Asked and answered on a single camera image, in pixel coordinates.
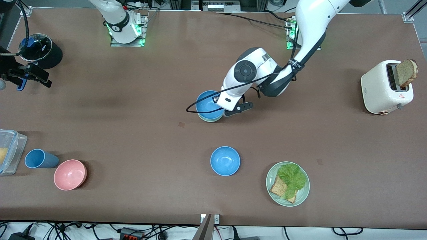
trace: blue bowl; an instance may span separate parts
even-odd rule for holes
[[[206,92],[203,92],[202,94],[200,94],[197,97],[197,101],[199,101],[200,99],[202,99],[206,96],[214,94],[214,93],[216,93],[216,91],[213,91],[213,90],[208,90]],[[207,99],[197,103],[196,104],[196,110],[197,111],[212,111],[212,110],[218,109],[219,106],[216,103],[214,103],[214,100],[212,99],[212,97],[208,97]],[[198,113],[199,117],[202,120],[204,120],[206,122],[210,122],[210,123],[218,121],[222,117],[223,114],[224,114],[224,109],[221,109],[221,110],[218,110],[215,112],[211,112],[211,113]]]
[[[218,175],[231,176],[240,167],[240,156],[232,147],[219,147],[211,155],[211,167]]]

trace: pink bowl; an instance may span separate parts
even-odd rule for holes
[[[53,181],[57,188],[69,191],[82,185],[87,175],[86,167],[75,159],[61,163],[55,171]]]

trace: red wire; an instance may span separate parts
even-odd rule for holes
[[[215,229],[216,229],[216,232],[218,233],[218,235],[219,235],[219,239],[221,239],[222,240],[222,237],[221,237],[221,234],[219,233],[219,230],[218,230],[218,228],[215,226]]]

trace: plate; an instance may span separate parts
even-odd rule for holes
[[[271,187],[274,184],[274,180],[276,179],[277,176],[277,171],[279,170],[279,168],[283,165],[286,164],[296,164],[293,162],[280,162],[275,164],[274,166],[271,167],[270,171],[268,171],[267,173],[267,178],[266,178],[266,186],[267,186],[267,192],[270,195],[270,197],[278,204],[285,206],[285,207],[295,207],[300,205],[302,202],[305,201],[305,199],[308,196],[308,193],[310,192],[310,180],[308,179],[307,173],[304,171],[304,169],[302,169],[301,166],[298,167],[301,169],[302,173],[305,175],[305,177],[307,178],[307,181],[305,182],[305,185],[302,189],[298,190],[298,192],[296,193],[296,199],[295,199],[295,203],[290,203],[289,201],[285,200],[285,199],[280,199],[279,196],[277,196],[274,193],[270,192]]]

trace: white toaster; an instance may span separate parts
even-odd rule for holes
[[[400,88],[396,60],[379,63],[361,78],[362,95],[366,109],[373,114],[388,114],[410,103],[414,98],[412,83]]]

